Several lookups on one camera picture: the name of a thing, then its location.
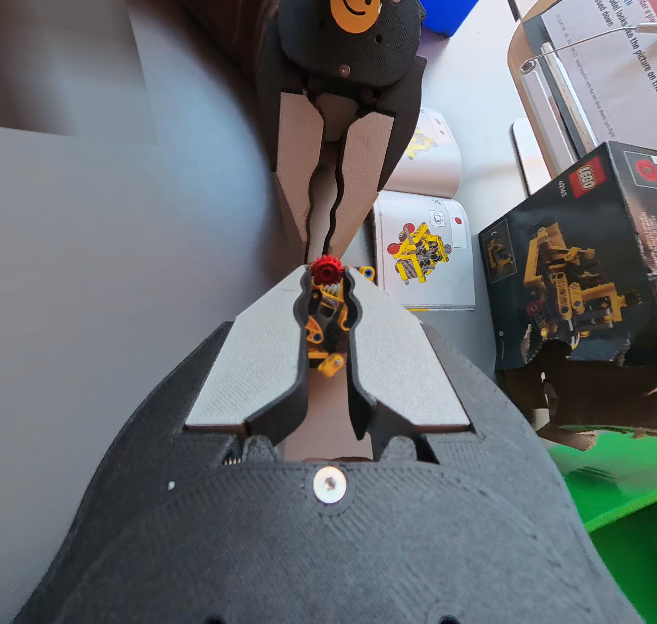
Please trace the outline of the lego instruction booklet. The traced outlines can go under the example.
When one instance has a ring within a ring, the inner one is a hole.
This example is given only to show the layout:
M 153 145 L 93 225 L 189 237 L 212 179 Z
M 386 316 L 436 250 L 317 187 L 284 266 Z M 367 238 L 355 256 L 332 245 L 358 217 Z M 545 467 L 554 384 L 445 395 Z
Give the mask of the lego instruction booklet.
M 475 307 L 472 234 L 455 199 L 461 176 L 461 152 L 446 119 L 422 107 L 372 210 L 376 282 L 408 310 Z

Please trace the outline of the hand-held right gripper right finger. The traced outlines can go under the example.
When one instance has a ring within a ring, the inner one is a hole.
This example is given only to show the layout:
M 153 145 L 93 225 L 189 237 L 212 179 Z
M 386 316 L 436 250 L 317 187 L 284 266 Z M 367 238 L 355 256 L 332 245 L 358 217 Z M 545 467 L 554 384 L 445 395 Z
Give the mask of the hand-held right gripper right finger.
M 355 268 L 348 307 L 348 409 L 357 439 L 462 432 L 471 420 L 421 322 Z

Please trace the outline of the task instruction sign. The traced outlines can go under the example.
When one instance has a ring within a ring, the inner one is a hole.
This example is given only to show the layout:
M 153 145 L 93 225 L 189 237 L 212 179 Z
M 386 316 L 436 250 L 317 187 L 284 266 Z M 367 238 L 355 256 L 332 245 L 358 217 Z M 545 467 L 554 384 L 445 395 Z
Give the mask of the task instruction sign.
M 550 177 L 617 141 L 656 189 L 656 0 L 537 0 L 507 62 Z

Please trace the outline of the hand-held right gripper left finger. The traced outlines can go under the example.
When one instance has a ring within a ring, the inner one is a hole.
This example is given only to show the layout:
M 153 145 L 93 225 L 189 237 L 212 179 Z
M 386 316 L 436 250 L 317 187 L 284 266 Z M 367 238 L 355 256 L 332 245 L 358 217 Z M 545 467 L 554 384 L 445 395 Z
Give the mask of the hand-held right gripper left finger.
M 265 436 L 278 445 L 308 413 L 309 266 L 239 314 L 185 420 L 192 431 Z

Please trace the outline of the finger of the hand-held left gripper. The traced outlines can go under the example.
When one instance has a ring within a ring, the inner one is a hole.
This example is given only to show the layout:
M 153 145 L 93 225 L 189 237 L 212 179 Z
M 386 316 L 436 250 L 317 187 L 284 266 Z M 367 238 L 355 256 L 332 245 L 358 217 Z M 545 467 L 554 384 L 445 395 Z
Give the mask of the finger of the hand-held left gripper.
M 321 155 L 324 120 L 304 93 L 300 69 L 266 29 L 257 66 L 258 115 L 292 258 L 306 263 L 310 183 Z
M 347 129 L 324 253 L 343 256 L 405 153 L 420 114 L 425 68 L 426 58 L 415 56 L 406 74 L 382 91 L 374 109 Z

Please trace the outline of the red lego gear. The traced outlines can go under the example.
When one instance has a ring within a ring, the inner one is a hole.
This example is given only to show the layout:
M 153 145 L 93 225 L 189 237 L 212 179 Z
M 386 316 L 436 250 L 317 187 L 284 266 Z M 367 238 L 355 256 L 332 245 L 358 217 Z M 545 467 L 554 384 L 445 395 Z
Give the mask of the red lego gear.
M 311 265 L 310 271 L 313 283 L 317 286 L 332 286 L 343 279 L 344 267 L 341 260 L 332 255 L 323 255 Z

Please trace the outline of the dark lego box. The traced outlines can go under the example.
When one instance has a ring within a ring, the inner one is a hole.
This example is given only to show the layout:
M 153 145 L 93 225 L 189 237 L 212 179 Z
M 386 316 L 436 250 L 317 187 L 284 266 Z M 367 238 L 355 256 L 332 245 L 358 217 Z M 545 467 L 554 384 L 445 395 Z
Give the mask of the dark lego box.
M 604 142 L 479 233 L 495 371 L 556 440 L 656 437 L 656 150 Z

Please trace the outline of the person's left forearm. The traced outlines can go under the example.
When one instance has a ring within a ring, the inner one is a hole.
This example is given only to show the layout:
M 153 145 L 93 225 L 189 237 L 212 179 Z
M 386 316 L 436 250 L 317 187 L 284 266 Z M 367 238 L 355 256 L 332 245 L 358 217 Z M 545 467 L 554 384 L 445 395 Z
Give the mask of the person's left forearm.
M 221 52 L 251 83 L 256 78 L 266 24 L 281 0 L 182 0 Z

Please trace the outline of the yellow lego bulldozer model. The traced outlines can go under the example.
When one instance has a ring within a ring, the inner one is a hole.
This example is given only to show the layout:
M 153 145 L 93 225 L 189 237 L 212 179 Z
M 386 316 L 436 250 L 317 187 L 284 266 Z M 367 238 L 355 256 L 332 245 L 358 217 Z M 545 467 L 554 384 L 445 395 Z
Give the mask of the yellow lego bulldozer model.
M 311 299 L 306 324 L 310 367 L 327 378 L 345 368 L 349 331 L 344 276 L 339 284 L 320 287 L 313 283 L 311 276 Z

